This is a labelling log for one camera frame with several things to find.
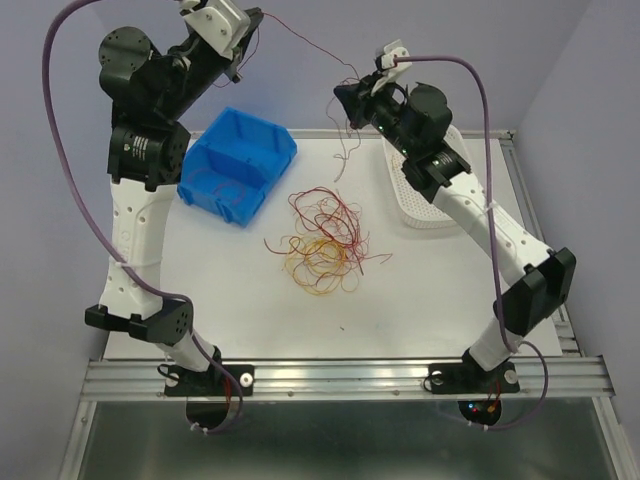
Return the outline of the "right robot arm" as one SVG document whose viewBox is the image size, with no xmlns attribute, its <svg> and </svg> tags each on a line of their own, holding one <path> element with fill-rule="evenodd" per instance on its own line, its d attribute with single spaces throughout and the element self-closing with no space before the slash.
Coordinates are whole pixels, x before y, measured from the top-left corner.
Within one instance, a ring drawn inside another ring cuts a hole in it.
<svg viewBox="0 0 640 480">
<path fill-rule="evenodd" d="M 378 77 L 339 85 L 333 92 L 354 129 L 374 127 L 403 158 L 408 185 L 453 220 L 487 254 L 499 290 L 494 317 L 460 363 L 441 370 L 443 380 L 472 390 L 491 384 L 526 337 L 566 301 L 576 257 L 530 235 L 489 197 L 467 160 L 444 93 L 420 83 L 407 90 L 378 87 Z"/>
</svg>

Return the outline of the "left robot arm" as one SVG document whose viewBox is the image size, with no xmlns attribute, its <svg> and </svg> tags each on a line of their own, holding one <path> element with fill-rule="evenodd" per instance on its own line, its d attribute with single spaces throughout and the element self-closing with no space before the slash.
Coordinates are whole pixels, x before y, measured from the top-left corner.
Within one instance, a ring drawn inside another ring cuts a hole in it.
<svg viewBox="0 0 640 480">
<path fill-rule="evenodd" d="M 99 84 L 112 101 L 113 227 L 106 284 L 85 322 L 156 345 L 210 394 L 222 384 L 220 350 L 194 331 L 190 301 L 160 291 L 166 224 L 190 139 L 179 119 L 220 76 L 240 81 L 264 14 L 231 1 L 184 1 L 180 13 L 188 36 L 166 53 L 131 26 L 99 47 Z"/>
</svg>

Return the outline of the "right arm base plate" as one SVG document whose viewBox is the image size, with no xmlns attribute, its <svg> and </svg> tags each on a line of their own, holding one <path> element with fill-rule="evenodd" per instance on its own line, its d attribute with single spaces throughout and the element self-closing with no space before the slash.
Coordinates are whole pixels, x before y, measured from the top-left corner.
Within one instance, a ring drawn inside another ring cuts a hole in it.
<svg viewBox="0 0 640 480">
<path fill-rule="evenodd" d="M 423 388 L 435 395 L 511 394 L 520 391 L 520 384 L 512 362 L 503 362 L 489 372 L 456 362 L 430 364 Z"/>
</svg>

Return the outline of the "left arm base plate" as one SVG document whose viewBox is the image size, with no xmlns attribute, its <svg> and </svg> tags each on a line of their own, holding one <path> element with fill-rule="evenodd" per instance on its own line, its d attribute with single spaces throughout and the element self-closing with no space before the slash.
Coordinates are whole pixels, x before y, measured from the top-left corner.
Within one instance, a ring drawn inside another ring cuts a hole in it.
<svg viewBox="0 0 640 480">
<path fill-rule="evenodd" d="M 224 368 L 240 384 L 244 396 L 253 395 L 255 367 L 251 364 L 227 364 Z M 167 397 L 218 397 L 229 391 L 226 377 L 215 368 L 193 372 L 174 364 L 162 363 L 156 368 L 164 378 Z"/>
</svg>

